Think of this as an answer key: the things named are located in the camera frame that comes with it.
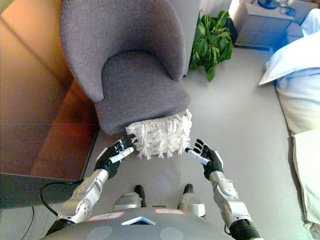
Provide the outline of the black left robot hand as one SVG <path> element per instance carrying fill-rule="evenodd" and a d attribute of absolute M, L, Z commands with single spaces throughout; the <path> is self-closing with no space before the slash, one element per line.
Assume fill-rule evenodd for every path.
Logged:
<path fill-rule="evenodd" d="M 126 135 L 100 153 L 94 170 L 106 170 L 108 179 L 111 179 L 116 175 L 120 163 L 135 150 L 136 147 L 132 142 L 132 137 Z"/>

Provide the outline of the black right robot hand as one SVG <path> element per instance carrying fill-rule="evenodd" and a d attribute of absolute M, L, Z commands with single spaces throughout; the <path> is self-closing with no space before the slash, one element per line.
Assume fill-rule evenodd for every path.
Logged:
<path fill-rule="evenodd" d="M 224 163 L 217 151 L 211 149 L 208 144 L 198 138 L 194 145 L 193 149 L 186 147 L 184 150 L 203 165 L 203 174 L 207 180 L 210 180 L 210 174 L 213 172 L 223 173 Z"/>

